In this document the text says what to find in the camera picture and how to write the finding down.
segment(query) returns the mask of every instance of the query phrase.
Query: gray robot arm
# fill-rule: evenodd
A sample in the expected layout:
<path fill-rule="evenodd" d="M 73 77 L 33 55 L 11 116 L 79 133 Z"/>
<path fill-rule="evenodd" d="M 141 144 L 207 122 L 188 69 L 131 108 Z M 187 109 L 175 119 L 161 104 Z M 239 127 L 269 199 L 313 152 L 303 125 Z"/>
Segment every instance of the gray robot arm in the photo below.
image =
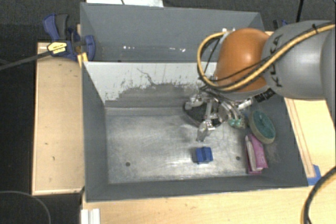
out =
<path fill-rule="evenodd" d="M 306 21 L 283 26 L 267 40 L 262 58 L 287 41 L 326 21 Z M 277 94 L 293 99 L 325 99 L 335 125 L 335 28 L 310 37 L 276 61 L 264 74 Z"/>

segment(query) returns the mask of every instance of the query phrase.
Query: blue block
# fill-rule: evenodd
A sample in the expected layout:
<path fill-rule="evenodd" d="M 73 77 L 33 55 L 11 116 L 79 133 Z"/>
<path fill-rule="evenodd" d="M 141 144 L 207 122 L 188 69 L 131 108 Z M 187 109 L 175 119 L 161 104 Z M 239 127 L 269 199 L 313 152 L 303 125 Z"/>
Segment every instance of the blue block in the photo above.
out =
<path fill-rule="evenodd" d="M 195 162 L 198 164 L 212 162 L 213 156 L 210 147 L 200 147 L 195 150 Z"/>

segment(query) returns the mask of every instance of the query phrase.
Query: wooden table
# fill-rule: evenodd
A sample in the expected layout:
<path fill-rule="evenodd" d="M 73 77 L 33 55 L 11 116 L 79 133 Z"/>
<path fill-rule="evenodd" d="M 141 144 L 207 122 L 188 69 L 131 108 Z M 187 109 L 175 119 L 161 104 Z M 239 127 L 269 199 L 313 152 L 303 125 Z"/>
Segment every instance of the wooden table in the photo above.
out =
<path fill-rule="evenodd" d="M 39 44 L 38 52 L 46 44 Z M 78 193 L 84 181 L 80 68 L 63 58 L 38 60 L 36 76 L 33 195 Z M 312 163 L 325 174 L 335 165 L 335 130 L 324 101 L 286 100 L 306 173 Z M 300 223 L 311 187 L 192 197 L 85 203 L 99 208 L 101 223 Z M 336 180 L 314 203 L 314 224 L 336 219 Z"/>

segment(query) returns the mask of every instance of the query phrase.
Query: gray bin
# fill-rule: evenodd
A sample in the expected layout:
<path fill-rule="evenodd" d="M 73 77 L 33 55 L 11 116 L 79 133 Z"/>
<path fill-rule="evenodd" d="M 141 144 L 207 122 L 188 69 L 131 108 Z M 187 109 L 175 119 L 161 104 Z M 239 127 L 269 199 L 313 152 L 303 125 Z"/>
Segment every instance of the gray bin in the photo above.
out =
<path fill-rule="evenodd" d="M 267 113 L 277 131 L 258 176 L 246 173 L 247 130 L 222 124 L 199 143 L 182 110 L 200 85 L 198 44 L 224 27 L 262 26 L 257 13 L 81 4 L 82 35 L 94 35 L 98 49 L 82 69 L 87 201 L 306 186 L 280 96 L 249 108 Z M 192 152 L 204 145 L 214 161 L 197 165 Z"/>

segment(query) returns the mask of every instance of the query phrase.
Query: blue clamp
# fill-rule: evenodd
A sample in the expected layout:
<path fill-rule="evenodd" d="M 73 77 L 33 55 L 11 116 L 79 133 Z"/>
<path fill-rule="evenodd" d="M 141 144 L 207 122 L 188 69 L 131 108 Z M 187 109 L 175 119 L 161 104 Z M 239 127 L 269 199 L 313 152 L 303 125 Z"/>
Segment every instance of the blue clamp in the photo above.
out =
<path fill-rule="evenodd" d="M 52 42 L 62 40 L 67 44 L 66 50 L 55 55 L 52 51 L 52 56 L 61 56 L 68 58 L 72 61 L 77 61 L 77 55 L 75 48 L 81 46 L 88 55 L 88 60 L 92 61 L 96 53 L 96 43 L 92 35 L 85 36 L 84 40 L 81 40 L 78 32 L 72 28 L 67 28 L 67 14 L 49 14 L 43 19 L 43 27 L 45 32 L 51 37 Z"/>
<path fill-rule="evenodd" d="M 211 148 L 206 146 L 197 148 L 193 159 L 194 162 L 198 164 L 212 162 L 214 158 L 212 156 Z"/>

